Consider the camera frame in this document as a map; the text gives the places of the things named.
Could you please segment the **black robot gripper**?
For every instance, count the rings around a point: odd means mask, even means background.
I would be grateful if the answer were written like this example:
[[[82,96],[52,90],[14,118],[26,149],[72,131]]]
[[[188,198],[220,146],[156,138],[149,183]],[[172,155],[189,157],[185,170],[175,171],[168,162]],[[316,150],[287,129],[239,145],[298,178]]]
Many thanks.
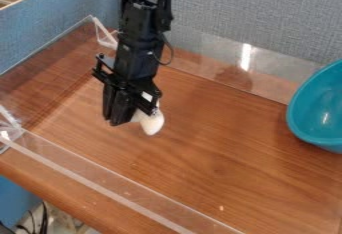
[[[102,116],[112,126],[131,121],[140,109],[151,115],[161,91],[153,83],[160,66],[160,39],[128,44],[118,42],[116,55],[96,55],[93,77],[102,83]]]

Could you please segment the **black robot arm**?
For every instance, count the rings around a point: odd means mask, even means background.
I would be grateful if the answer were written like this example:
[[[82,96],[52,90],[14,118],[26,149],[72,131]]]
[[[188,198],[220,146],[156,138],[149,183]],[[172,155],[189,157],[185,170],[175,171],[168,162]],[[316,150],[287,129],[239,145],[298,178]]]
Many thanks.
[[[104,84],[102,117],[110,125],[129,122],[140,111],[157,110],[161,91],[153,83],[164,64],[164,33],[171,30],[172,0],[121,0],[116,55],[96,55],[93,76]]]

